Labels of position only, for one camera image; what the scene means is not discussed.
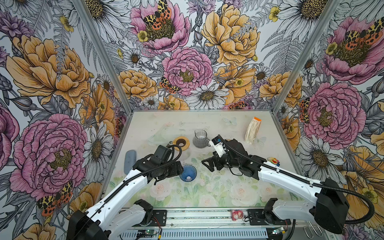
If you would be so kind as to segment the blue glass dripper cone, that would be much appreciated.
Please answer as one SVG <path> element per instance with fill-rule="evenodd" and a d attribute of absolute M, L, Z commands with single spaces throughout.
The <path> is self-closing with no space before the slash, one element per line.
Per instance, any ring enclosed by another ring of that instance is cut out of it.
<path fill-rule="evenodd" d="M 197 169 L 192 165 L 183 166 L 183 172 L 180 174 L 180 179 L 183 182 L 192 182 L 197 177 Z"/>

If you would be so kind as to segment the coffee filter pack orange top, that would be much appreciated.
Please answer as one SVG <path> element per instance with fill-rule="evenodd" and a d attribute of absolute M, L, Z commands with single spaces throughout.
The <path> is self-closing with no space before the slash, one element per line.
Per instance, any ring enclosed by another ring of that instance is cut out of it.
<path fill-rule="evenodd" d="M 262 120 L 257 118 L 257 117 L 254 117 L 247 130 L 246 130 L 246 134 L 245 134 L 245 142 L 248 143 L 248 144 L 252 144 L 253 141 L 256 139 L 257 137 L 257 134 L 259 132 L 259 129 L 261 127 L 261 123 L 262 123 Z"/>

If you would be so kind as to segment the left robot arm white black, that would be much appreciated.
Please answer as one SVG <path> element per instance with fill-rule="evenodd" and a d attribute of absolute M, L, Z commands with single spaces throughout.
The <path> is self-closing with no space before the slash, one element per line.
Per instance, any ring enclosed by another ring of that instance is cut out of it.
<path fill-rule="evenodd" d="M 108 195 L 85 212 L 76 211 L 70 217 L 67 239 L 109 240 L 134 225 L 147 225 L 153 215 L 152 205 L 139 200 L 129 210 L 122 208 L 151 180 L 179 176 L 184 170 L 179 162 L 182 152 L 178 145 L 159 145 L 153 154 L 133 163 L 127 176 Z"/>

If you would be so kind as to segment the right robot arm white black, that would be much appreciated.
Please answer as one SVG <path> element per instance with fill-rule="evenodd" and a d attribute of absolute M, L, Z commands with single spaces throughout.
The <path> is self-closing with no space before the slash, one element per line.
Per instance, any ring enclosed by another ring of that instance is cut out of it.
<path fill-rule="evenodd" d="M 237 168 L 243 176 L 271 183 L 302 199 L 301 203 L 290 204 L 278 199 L 268 201 L 267 210 L 277 218 L 316 222 L 330 233 L 343 232 L 350 205 L 335 181 L 321 182 L 284 170 L 262 157 L 248 154 L 235 139 L 226 141 L 217 136 L 208 145 L 214 148 L 213 156 L 202 164 L 211 172 Z"/>

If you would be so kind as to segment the grey blue oval pad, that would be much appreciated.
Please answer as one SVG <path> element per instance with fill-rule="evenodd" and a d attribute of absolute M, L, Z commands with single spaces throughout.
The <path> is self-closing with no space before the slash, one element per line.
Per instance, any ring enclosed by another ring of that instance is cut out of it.
<path fill-rule="evenodd" d="M 137 152 L 135 150 L 129 150 L 125 154 L 124 158 L 124 173 L 126 175 L 133 169 L 134 164 L 137 161 Z"/>

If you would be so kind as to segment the grey ribbed glass pitcher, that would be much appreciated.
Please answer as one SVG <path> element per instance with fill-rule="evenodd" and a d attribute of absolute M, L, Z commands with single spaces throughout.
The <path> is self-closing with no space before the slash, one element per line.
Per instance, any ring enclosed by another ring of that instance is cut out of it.
<path fill-rule="evenodd" d="M 196 148 L 203 149 L 208 147 L 209 144 L 208 134 L 205 130 L 195 130 L 195 136 L 193 138 L 193 145 Z"/>

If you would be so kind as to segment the colourful small toy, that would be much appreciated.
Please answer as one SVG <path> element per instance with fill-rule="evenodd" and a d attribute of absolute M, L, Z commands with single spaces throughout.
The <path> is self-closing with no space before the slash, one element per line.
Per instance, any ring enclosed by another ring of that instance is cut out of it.
<path fill-rule="evenodd" d="M 276 166 L 280 166 L 280 161 L 273 157 L 268 157 L 267 160 Z"/>

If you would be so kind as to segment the green circuit board left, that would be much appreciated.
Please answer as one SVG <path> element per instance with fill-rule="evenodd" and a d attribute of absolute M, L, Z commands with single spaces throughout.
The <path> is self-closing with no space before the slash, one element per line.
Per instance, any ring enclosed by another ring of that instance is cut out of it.
<path fill-rule="evenodd" d="M 136 239 L 140 238 L 153 238 L 158 235 L 158 231 L 156 230 L 139 230 L 136 235 Z"/>

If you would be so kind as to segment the green circuit board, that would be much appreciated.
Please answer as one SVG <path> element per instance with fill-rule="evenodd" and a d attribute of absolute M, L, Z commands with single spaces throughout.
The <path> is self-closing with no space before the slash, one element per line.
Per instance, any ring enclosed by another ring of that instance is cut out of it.
<path fill-rule="evenodd" d="M 140 238 L 153 238 L 158 235 L 158 231 L 156 230 L 139 230 L 136 235 L 136 239 Z"/>
<path fill-rule="evenodd" d="M 279 228 L 272 230 L 271 234 L 272 235 L 279 235 L 279 234 L 284 234 L 285 232 L 286 231 L 285 231 L 284 227 L 279 227 Z"/>

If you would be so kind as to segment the green circuit board right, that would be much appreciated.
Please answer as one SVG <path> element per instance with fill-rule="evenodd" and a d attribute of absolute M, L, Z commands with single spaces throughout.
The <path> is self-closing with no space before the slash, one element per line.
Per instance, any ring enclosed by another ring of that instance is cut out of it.
<path fill-rule="evenodd" d="M 279 228 L 272 230 L 271 234 L 272 235 L 279 235 L 279 234 L 284 234 L 285 232 L 286 231 L 285 231 L 284 227 L 279 227 Z"/>

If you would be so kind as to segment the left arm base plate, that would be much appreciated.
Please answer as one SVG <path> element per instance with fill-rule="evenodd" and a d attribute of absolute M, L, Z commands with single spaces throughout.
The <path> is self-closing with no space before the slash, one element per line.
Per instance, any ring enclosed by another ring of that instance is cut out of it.
<path fill-rule="evenodd" d="M 159 226 L 157 224 L 157 222 L 154 220 L 154 218 L 156 218 L 157 221 L 159 222 L 160 226 L 164 227 L 166 225 L 166 222 L 167 222 L 167 213 L 168 213 L 167 210 L 154 209 L 149 226 L 151 226 L 151 227 L 158 227 Z"/>

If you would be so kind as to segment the pink toy on rail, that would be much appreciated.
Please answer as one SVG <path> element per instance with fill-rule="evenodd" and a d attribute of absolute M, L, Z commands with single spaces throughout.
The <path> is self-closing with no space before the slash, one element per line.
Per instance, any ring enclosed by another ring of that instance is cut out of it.
<path fill-rule="evenodd" d="M 244 216 L 244 212 L 241 210 L 232 210 L 231 212 L 232 221 L 242 220 Z"/>

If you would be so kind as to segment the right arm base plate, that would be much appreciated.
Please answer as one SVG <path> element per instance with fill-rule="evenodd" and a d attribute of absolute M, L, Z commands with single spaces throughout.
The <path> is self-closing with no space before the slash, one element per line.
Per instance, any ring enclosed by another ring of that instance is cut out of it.
<path fill-rule="evenodd" d="M 291 220 L 279 219 L 273 212 L 264 209 L 248 209 L 247 220 L 251 226 L 290 226 Z"/>

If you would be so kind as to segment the aluminium front rail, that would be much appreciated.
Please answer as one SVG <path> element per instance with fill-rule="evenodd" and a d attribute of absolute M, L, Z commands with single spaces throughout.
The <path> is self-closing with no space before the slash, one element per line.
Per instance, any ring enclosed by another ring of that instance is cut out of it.
<path fill-rule="evenodd" d="M 127 228 L 116 238 L 110 240 L 136 240 L 139 230 L 156 230 L 153 238 L 138 240 L 310 240 L 303 230 L 307 221 L 291 220 L 290 226 L 251 226 L 247 220 L 247 209 L 242 220 L 232 221 L 229 208 L 218 209 L 157 209 L 167 210 L 167 222 L 161 227 L 138 224 Z M 284 227 L 285 233 L 272 235 L 272 230 Z M 324 236 L 315 236 L 313 240 L 341 240 L 341 235 L 332 234 L 322 229 Z"/>

